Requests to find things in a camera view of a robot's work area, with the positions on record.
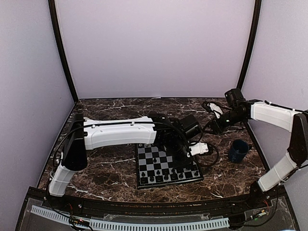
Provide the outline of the black queen piece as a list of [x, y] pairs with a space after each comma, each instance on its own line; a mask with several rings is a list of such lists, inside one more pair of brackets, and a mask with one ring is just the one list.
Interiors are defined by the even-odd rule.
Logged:
[[177, 174], [172, 174], [171, 175], [171, 180], [176, 180], [177, 179]]

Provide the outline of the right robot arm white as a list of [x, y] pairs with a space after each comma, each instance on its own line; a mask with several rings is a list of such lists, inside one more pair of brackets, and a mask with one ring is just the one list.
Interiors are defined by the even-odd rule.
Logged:
[[308, 160], [308, 113], [258, 99], [247, 100], [239, 88], [225, 94], [227, 105], [205, 101], [202, 107], [214, 117], [205, 131], [221, 134], [240, 122], [251, 123], [268, 170], [250, 186], [245, 204], [257, 208], [269, 192], [286, 183]]

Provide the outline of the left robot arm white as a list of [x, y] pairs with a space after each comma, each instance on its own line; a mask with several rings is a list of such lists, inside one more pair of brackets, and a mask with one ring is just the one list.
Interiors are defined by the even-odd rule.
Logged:
[[78, 114], [60, 144], [63, 147], [61, 157], [47, 187], [49, 202], [58, 210], [68, 206], [65, 190], [74, 174], [87, 167], [88, 150], [123, 144], [152, 144], [172, 155], [176, 167], [185, 167], [193, 161], [193, 156], [208, 151], [206, 143], [190, 142], [201, 132], [193, 115], [176, 119], [149, 113], [134, 119], [102, 121]]

